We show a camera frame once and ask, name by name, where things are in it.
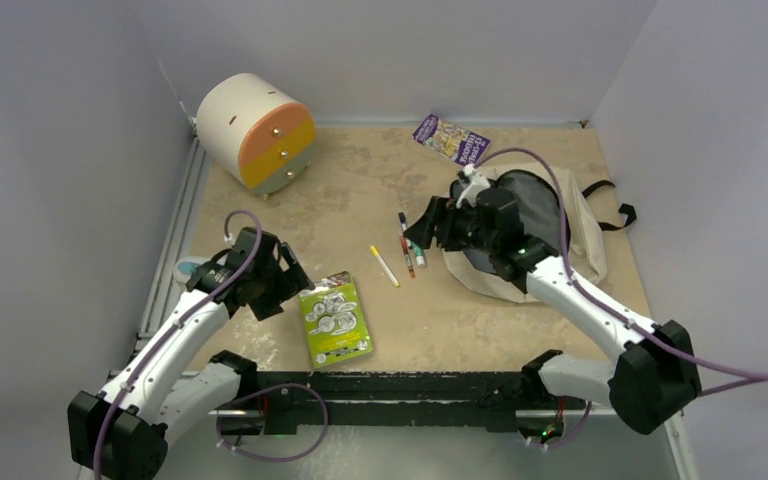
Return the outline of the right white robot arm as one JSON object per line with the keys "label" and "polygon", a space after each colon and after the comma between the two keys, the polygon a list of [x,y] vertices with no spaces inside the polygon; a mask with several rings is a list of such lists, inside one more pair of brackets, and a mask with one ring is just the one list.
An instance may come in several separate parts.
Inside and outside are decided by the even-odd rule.
{"label": "right white robot arm", "polygon": [[491,187],[469,206],[434,196],[405,235],[423,249],[485,253],[499,278],[555,308],[605,353],[596,362],[549,350],[527,363],[521,392],[529,404],[574,397],[610,407],[633,431],[650,434],[701,395],[689,332],[585,292],[561,251],[527,232],[512,192]]}

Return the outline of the beige canvas backpack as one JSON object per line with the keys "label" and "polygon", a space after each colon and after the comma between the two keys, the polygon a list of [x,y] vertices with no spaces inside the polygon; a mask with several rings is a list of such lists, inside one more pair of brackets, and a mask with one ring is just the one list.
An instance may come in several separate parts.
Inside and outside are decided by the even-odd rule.
{"label": "beige canvas backpack", "polygon": [[[588,197],[603,187],[614,187],[609,180],[597,181],[580,188],[567,169],[554,171],[558,185],[538,163],[477,167],[491,182],[516,195],[525,232],[535,235],[558,249],[560,247],[560,212],[567,214],[567,244],[573,267],[591,283],[601,282],[608,273],[603,234],[622,230],[637,220],[636,209],[626,203],[619,208],[625,223],[600,222],[593,213]],[[535,303],[537,298],[504,282],[493,272],[488,256],[477,250],[445,252],[443,261],[449,273],[468,290],[491,298],[515,303]]]}

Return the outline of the green activity book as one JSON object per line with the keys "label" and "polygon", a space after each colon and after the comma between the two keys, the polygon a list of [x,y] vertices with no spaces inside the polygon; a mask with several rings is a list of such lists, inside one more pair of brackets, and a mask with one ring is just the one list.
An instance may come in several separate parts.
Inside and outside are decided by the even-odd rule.
{"label": "green activity book", "polygon": [[342,271],[299,293],[313,368],[320,370],[371,355],[373,342],[353,276]]}

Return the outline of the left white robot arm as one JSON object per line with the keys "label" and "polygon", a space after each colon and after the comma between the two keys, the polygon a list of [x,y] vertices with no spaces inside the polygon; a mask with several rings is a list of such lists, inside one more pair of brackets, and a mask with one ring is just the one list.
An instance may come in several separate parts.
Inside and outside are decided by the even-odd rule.
{"label": "left white robot arm", "polygon": [[188,275],[184,291],[145,347],[98,392],[79,392],[67,408],[73,461],[108,479],[152,479],[169,448],[195,422],[228,403],[257,399],[257,365],[229,351],[196,376],[183,372],[242,307],[258,320],[310,288],[291,247],[252,227]]}

